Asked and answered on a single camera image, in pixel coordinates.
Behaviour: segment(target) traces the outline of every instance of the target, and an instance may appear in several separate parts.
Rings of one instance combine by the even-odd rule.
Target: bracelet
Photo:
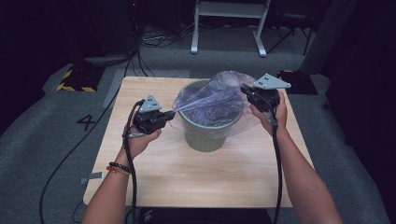
[[[121,165],[121,164],[118,164],[118,163],[116,163],[116,162],[114,162],[114,161],[111,161],[111,162],[109,163],[109,165],[110,165],[110,166],[113,166],[113,167],[120,168],[121,170],[127,172],[128,174],[130,174],[130,173],[132,172],[131,168],[129,168],[129,167],[127,167],[127,166],[124,166],[124,165]]]
[[[111,172],[111,173],[118,173],[118,172],[120,172],[120,173],[122,173],[122,174],[124,174],[124,175],[130,175],[131,173],[128,173],[128,172],[126,172],[126,171],[124,171],[124,170],[121,170],[120,168],[118,168],[118,167],[114,167],[114,166],[107,166],[107,168],[106,168],[109,172]]]

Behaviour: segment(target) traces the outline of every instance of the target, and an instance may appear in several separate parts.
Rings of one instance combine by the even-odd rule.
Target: person's left arm
[[[161,130],[157,130],[152,134],[130,138],[129,145],[132,158],[134,159],[142,153],[149,145],[149,142],[157,139],[160,134]],[[123,146],[114,162],[129,167],[126,151]],[[108,172],[101,186],[88,204],[82,223],[122,223],[129,178],[129,175],[121,172]]]

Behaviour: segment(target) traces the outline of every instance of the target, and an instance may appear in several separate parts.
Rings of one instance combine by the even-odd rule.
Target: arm
[[[286,129],[288,111],[282,92],[279,96],[280,104],[276,109],[276,137],[291,203],[302,223],[342,223],[332,195]],[[261,120],[264,129],[272,134],[272,126],[264,114],[254,105],[250,108],[253,115]]]
[[[161,130],[157,130],[149,135],[130,138],[129,145],[131,147],[132,158],[134,159],[138,154],[142,153],[149,142],[157,139],[160,134]],[[114,162],[124,166],[128,165],[128,159],[123,146]],[[129,175],[122,173],[108,172],[101,186],[93,195],[90,204],[88,204],[82,223],[122,223],[129,178]]]

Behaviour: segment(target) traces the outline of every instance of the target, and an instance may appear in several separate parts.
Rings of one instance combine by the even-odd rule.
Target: table
[[[104,172],[116,158],[121,133],[135,102],[152,93],[172,109],[182,87],[196,79],[126,77],[108,122],[92,172]],[[288,129],[297,147],[312,164],[296,118],[289,108]],[[276,156],[271,136],[261,125],[228,137],[215,152],[199,152],[186,143],[184,133],[166,125],[161,136],[134,159],[137,202],[140,207],[275,207],[277,196]],[[103,179],[90,180],[84,195],[88,204]],[[291,207],[283,188],[282,207]],[[132,201],[130,180],[127,204]]]
[[[258,30],[253,31],[253,37],[260,56],[267,56],[264,45],[262,44],[261,34],[270,3],[271,0],[265,0],[263,4],[206,2],[197,0],[194,12],[194,33],[192,36],[191,53],[195,54],[198,52],[199,17],[217,16],[260,19]]]

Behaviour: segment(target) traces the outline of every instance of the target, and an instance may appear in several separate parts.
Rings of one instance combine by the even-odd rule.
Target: white desk frame
[[[267,53],[260,36],[270,3],[271,0],[265,0],[264,4],[220,3],[197,0],[195,4],[194,34],[192,36],[191,53],[196,54],[198,52],[199,16],[238,17],[260,19],[259,28],[257,31],[253,31],[253,36],[256,40],[260,56],[265,57]]]

